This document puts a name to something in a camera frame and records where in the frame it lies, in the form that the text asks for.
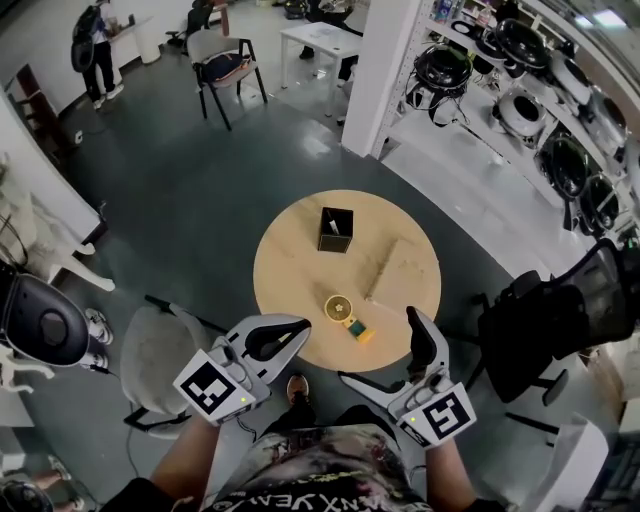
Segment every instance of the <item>dark pants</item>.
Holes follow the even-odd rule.
[[[351,11],[342,12],[342,13],[333,13],[333,12],[324,12],[320,10],[317,5],[319,1],[311,2],[311,10],[307,15],[307,19],[311,23],[318,23],[320,21],[327,23],[329,25],[333,25],[334,27],[341,28],[342,30],[346,30],[347,32],[351,32],[352,34],[356,34],[362,37],[362,32],[358,32],[357,30],[353,30],[345,25],[344,20],[346,20]],[[304,51],[306,53],[313,52],[313,48],[310,46],[305,46]],[[353,66],[356,62],[358,62],[358,57],[347,57],[346,59],[342,59],[342,65],[340,66],[340,72],[338,73],[338,78],[340,80],[349,80],[351,76],[351,66]]]
[[[396,436],[389,424],[380,416],[374,414],[366,405],[355,405],[347,409],[332,426],[339,427],[344,425],[365,425],[373,424],[380,427],[392,439]],[[316,413],[306,400],[296,400],[287,412],[267,427],[264,434],[272,434],[275,432],[285,432],[287,430],[295,430],[299,428],[313,428],[316,426]]]
[[[91,101],[98,101],[102,96],[96,79],[96,65],[100,66],[102,71],[105,90],[107,92],[113,91],[115,87],[113,85],[113,62],[111,62],[111,44],[108,41],[94,45],[93,62],[89,69],[82,73],[82,78],[84,78],[84,83],[87,86],[87,94]]]

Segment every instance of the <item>black backpack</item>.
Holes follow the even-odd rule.
[[[101,30],[100,7],[91,5],[80,15],[73,28],[71,65],[74,71],[84,73],[93,62],[93,34]]]

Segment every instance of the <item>white chair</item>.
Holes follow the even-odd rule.
[[[149,296],[146,299],[159,307],[136,311],[122,346],[122,390],[139,407],[124,422],[153,437],[175,439],[189,416],[187,401],[173,381],[195,353],[199,349],[208,352],[212,342],[200,321],[184,309]],[[148,412],[171,418],[141,423]]]
[[[560,427],[549,469],[519,512],[551,512],[556,507],[578,510],[608,453],[607,440],[598,427],[574,414],[570,423]]]
[[[238,53],[242,56],[242,50],[245,43],[247,44],[249,48],[249,54],[251,55],[251,62],[249,62],[249,65],[245,69],[236,71],[224,80],[211,82],[206,79],[204,73],[204,65],[209,60],[211,60],[213,57],[216,57],[217,55],[232,52],[236,49],[238,49]],[[216,100],[216,105],[218,105],[220,114],[222,114],[222,119],[224,120],[224,124],[226,125],[227,130],[231,131],[231,124],[229,124],[229,119],[227,118],[227,114],[222,108],[222,104],[220,103],[220,98],[218,98],[216,90],[230,87],[233,84],[236,84],[236,93],[239,96],[240,83],[247,75],[253,73],[254,71],[258,79],[258,85],[260,86],[262,99],[265,103],[268,103],[267,94],[262,83],[262,77],[260,76],[260,70],[258,69],[258,63],[256,62],[256,55],[253,51],[253,45],[251,44],[251,41],[249,39],[224,37],[215,33],[213,30],[199,30],[198,32],[191,34],[187,39],[187,52],[189,54],[189,58],[191,59],[193,70],[196,73],[196,79],[198,81],[200,94],[200,105],[202,106],[202,115],[205,119],[207,118],[207,107],[205,105],[204,92],[202,88],[205,84],[207,84],[209,86],[209,89],[211,90],[211,94],[213,94],[213,98]]]

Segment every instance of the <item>white pillar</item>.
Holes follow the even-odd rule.
[[[421,0],[371,0],[342,145],[371,153]]]
[[[0,133],[0,152],[9,155],[16,179],[52,215],[84,240],[100,224],[98,214],[44,155],[4,91],[0,91]]]

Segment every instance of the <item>black chair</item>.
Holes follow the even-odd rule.
[[[249,54],[251,56],[251,60],[245,69],[236,71],[224,80],[218,80],[216,82],[207,80],[206,74],[204,72],[204,65],[206,64],[206,62],[208,62],[216,55],[231,52],[236,48],[238,49],[238,53],[242,56],[242,50],[245,44],[247,45]],[[227,114],[222,108],[220,98],[218,98],[217,89],[230,87],[235,84],[236,93],[238,94],[238,96],[240,96],[240,83],[247,75],[253,73],[254,71],[258,79],[258,85],[260,86],[262,99],[265,103],[268,103],[267,93],[264,90],[264,84],[262,83],[262,77],[260,76],[260,70],[258,69],[258,63],[256,62],[256,54],[253,51],[253,45],[251,44],[251,41],[249,39],[224,37],[216,34],[211,30],[199,30],[195,34],[189,36],[189,38],[187,39],[187,51],[189,52],[189,58],[191,59],[193,70],[196,73],[196,79],[198,81],[198,88],[200,93],[200,105],[202,106],[202,115],[205,119],[207,118],[207,106],[204,101],[203,87],[206,84],[209,86],[211,94],[213,94],[213,98],[216,101],[218,110],[220,110],[220,114],[222,115],[222,119],[224,120],[224,124],[226,125],[227,130],[231,131],[231,124],[229,123]]]
[[[445,336],[477,344],[482,352],[466,388],[484,369],[500,399],[509,403],[530,386],[544,388],[545,406],[568,381],[540,375],[553,359],[633,333],[637,317],[631,274],[622,254],[609,239],[600,240],[564,275],[541,281],[528,272],[503,290],[493,306],[485,295],[474,298],[484,311],[477,337],[442,328]]]
[[[167,44],[179,48],[183,55],[187,53],[187,39],[191,34],[196,33],[198,30],[209,29],[209,18],[213,14],[214,10],[221,11],[226,9],[227,4],[214,6],[208,2],[193,2],[193,8],[187,13],[187,28],[180,32],[179,30],[169,30],[165,32],[171,39],[167,41]]]

